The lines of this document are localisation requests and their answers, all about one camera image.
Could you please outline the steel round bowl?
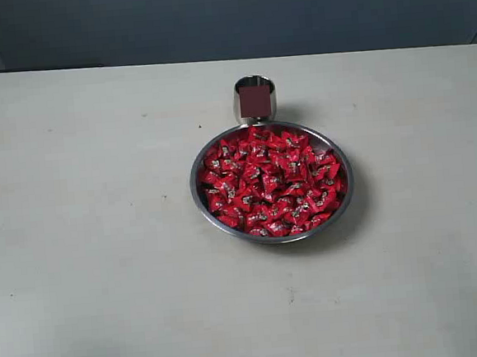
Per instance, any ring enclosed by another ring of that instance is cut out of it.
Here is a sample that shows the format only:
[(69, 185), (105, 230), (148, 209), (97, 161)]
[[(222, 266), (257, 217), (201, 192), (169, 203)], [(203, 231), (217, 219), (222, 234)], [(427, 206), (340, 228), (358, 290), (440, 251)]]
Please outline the steel round bowl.
[(260, 244), (269, 244), (269, 245), (282, 245), (284, 243), (296, 242), (304, 240), (305, 238), (314, 237), (316, 234), (324, 232), (326, 228), (330, 225), (335, 224), (336, 221), (339, 221), (342, 215), (350, 206), (350, 203), (353, 198), (353, 191), (354, 191), (354, 174), (352, 165), (348, 160), (348, 157), (345, 155), (343, 150), (332, 140), (329, 139), (324, 134), (315, 131), (312, 128), (308, 128), (304, 125), (294, 124), (290, 122), (261, 122), (255, 124), (258, 126), (263, 126), (267, 130), (278, 132), (281, 130), (294, 130), (301, 134), (306, 134), (309, 137), (309, 144), (316, 145), (316, 147), (321, 150), (331, 150), (333, 154), (337, 156), (339, 162), (341, 164), (341, 173), (345, 179), (345, 185), (347, 188), (345, 189), (346, 195), (343, 197), (341, 201), (341, 205), (338, 209), (336, 209), (335, 214), (330, 216), (330, 219), (324, 221), (319, 227), (316, 227), (314, 230), (308, 233), (301, 233), (301, 234), (293, 234), (292, 236), (286, 237), (253, 237), (250, 234), (239, 232), (234, 228), (229, 228), (226, 224), (221, 223), (218, 219), (213, 217), (212, 213), (208, 212), (208, 201), (204, 197), (203, 193), (203, 183), (200, 180), (201, 171), (202, 171), (202, 156), (206, 154), (209, 148), (211, 148), (217, 141), (220, 141), (223, 138), (233, 139), (242, 131), (247, 129), (249, 126), (247, 124), (238, 125), (237, 127), (233, 127), (231, 129), (227, 129), (225, 132), (222, 132), (216, 135), (213, 139), (206, 142), (206, 144), (201, 148), (199, 153), (196, 155), (194, 163), (191, 167), (191, 173), (189, 176), (189, 189), (192, 194), (192, 199), (195, 203), (197, 210), (203, 215), (203, 217), (212, 224), (216, 229), (221, 230), (222, 232), (232, 235), (233, 237), (237, 237), (238, 239), (246, 240), (249, 242), (257, 242)]

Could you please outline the shiny steel cup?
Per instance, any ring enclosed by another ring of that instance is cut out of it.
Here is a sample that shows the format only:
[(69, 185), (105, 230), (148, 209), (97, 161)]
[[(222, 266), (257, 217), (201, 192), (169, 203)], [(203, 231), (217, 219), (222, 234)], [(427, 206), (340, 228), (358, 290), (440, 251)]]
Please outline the shiny steel cup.
[(239, 124), (268, 123), (276, 117), (277, 93), (274, 82), (261, 75), (248, 75), (234, 85), (233, 112)]

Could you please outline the red wrapped candy pile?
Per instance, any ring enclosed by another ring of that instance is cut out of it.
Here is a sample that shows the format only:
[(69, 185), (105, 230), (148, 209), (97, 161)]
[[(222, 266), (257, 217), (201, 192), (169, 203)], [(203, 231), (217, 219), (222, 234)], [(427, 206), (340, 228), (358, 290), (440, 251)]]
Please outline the red wrapped candy pile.
[(308, 233), (335, 214), (346, 195), (331, 150), (294, 130), (249, 125), (202, 156), (200, 180), (208, 212), (253, 237)]

